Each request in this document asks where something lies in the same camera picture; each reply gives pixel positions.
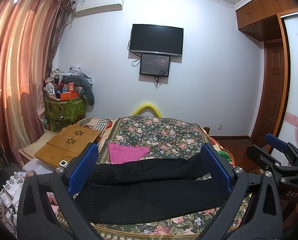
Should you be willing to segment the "yellow curved bed rail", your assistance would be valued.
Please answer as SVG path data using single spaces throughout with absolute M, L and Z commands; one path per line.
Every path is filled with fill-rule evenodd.
M 137 109 L 133 112 L 132 115 L 141 115 L 144 112 L 151 112 L 157 118 L 163 117 L 158 108 L 152 103 L 144 103 L 140 105 L 139 107 L 137 107 Z

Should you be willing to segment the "bamboo lap desk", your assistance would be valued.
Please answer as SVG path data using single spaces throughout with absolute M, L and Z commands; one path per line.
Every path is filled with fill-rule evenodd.
M 64 161 L 69 163 L 78 157 L 88 143 L 93 143 L 101 131 L 86 127 L 70 125 L 50 139 L 34 155 L 37 159 L 57 167 Z

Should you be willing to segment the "white wardrobe sliding door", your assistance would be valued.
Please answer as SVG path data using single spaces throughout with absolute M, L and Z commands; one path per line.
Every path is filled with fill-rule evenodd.
M 298 12 L 282 16 L 289 52 L 289 91 L 279 139 L 298 148 Z

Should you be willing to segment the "striped orange white blanket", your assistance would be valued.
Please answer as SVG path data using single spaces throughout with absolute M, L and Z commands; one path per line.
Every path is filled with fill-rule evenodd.
M 104 132 L 110 123 L 111 123 L 110 119 L 88 117 L 88 118 L 79 120 L 74 125 Z

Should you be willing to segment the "wooden wardrobe cabinet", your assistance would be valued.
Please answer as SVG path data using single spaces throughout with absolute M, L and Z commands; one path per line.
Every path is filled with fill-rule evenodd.
M 252 0 L 236 10 L 238 30 L 260 41 L 282 38 L 278 16 L 298 11 L 295 0 Z

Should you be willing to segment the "black wall television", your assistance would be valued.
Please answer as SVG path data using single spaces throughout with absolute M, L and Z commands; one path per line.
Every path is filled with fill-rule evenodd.
M 133 24 L 129 50 L 171 56 L 183 55 L 184 29 L 153 24 Z

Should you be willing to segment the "orange box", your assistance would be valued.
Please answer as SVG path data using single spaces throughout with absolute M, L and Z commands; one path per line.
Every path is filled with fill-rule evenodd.
M 79 97 L 78 92 L 65 92 L 60 94 L 60 100 L 71 100 Z

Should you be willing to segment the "black pants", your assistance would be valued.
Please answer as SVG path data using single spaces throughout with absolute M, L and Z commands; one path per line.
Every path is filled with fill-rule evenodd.
M 199 154 L 96 164 L 75 202 L 92 223 L 157 222 L 220 207 L 229 194 L 203 180 L 207 173 Z

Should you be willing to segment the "small white digital clock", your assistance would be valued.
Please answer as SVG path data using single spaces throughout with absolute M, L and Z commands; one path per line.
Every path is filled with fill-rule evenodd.
M 59 162 L 59 165 L 62 167 L 66 167 L 68 165 L 68 162 L 66 160 L 62 160 Z

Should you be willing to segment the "green plush toy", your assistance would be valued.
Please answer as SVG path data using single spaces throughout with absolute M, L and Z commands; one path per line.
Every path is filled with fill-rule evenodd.
M 224 157 L 225 159 L 227 159 L 227 161 L 229 161 L 230 165 L 232 167 L 235 166 L 235 161 L 234 161 L 234 158 L 233 156 L 228 153 L 227 151 L 218 151 L 218 154 L 221 156 L 221 157 Z

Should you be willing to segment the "grey plush pillow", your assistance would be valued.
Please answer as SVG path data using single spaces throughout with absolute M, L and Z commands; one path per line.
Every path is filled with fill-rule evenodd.
M 95 98 L 92 91 L 92 85 L 85 77 L 79 76 L 79 75 L 64 76 L 63 83 L 66 83 L 66 84 L 74 83 L 78 87 L 82 87 L 82 89 L 84 90 L 81 96 L 84 96 L 86 102 L 89 105 L 94 105 Z

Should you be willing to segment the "floral green bedspread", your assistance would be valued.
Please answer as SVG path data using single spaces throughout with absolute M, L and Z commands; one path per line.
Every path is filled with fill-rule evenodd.
M 98 140 L 97 163 L 110 163 L 108 143 L 132 147 L 148 147 L 150 158 L 188 159 L 205 142 L 211 142 L 216 151 L 227 151 L 235 164 L 251 168 L 246 150 L 251 142 L 248 136 L 210 137 L 208 128 L 173 118 L 128 116 L 112 121 Z M 92 224 L 104 239 L 195 239 L 215 217 L 217 209 L 198 211 L 173 219 L 147 224 L 109 225 Z

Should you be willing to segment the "pink brown curtain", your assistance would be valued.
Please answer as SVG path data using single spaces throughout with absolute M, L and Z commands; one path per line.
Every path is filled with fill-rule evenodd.
M 0 146 L 7 161 L 43 134 L 43 84 L 73 0 L 0 0 Z

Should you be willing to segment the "small wall monitor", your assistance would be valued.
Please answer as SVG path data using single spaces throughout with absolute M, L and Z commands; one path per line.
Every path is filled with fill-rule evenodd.
M 140 75 L 168 77 L 171 58 L 166 55 L 142 54 L 140 62 Z

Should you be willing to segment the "green fabric storage box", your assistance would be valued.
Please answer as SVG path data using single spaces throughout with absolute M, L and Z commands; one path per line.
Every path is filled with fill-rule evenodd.
M 84 119 L 85 114 L 85 102 L 81 97 L 64 101 L 46 99 L 44 127 L 51 132 L 60 132 Z

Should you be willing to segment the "pink folded garment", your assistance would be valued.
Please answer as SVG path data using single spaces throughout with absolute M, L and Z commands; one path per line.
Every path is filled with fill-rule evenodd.
M 150 152 L 148 147 L 122 146 L 114 143 L 108 143 L 108 149 L 111 164 L 138 161 Z

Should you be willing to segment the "white air conditioner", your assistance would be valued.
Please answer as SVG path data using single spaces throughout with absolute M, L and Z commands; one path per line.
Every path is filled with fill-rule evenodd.
M 75 16 L 82 17 L 102 12 L 121 11 L 124 0 L 80 0 L 77 2 Z

